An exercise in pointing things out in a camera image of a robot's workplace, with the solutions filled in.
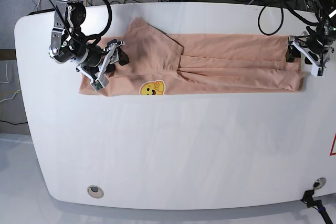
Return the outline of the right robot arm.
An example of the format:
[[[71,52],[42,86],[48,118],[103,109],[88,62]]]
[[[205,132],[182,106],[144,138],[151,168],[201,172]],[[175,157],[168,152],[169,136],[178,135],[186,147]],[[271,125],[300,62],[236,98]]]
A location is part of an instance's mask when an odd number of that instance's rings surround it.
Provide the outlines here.
[[[124,66],[129,63],[128,55],[121,49],[123,41],[114,39],[105,48],[98,46],[112,23],[111,5],[108,0],[102,1],[107,7],[107,24],[100,33],[85,35],[81,30],[87,14],[83,1],[59,0],[54,5],[54,27],[49,47],[49,55],[55,62],[75,63],[76,71],[98,89],[108,84],[106,75],[115,71],[116,64]]]

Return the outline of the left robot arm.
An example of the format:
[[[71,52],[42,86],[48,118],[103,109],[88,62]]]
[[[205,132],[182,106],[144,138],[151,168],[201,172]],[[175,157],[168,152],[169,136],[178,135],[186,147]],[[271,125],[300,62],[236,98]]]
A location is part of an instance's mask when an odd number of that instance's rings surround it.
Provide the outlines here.
[[[335,0],[305,0],[308,8],[314,12],[316,22],[310,22],[296,13],[287,0],[282,1],[291,14],[307,25],[301,35],[289,37],[286,60],[293,62],[302,54],[305,63],[311,65],[311,74],[323,76],[335,42]]]

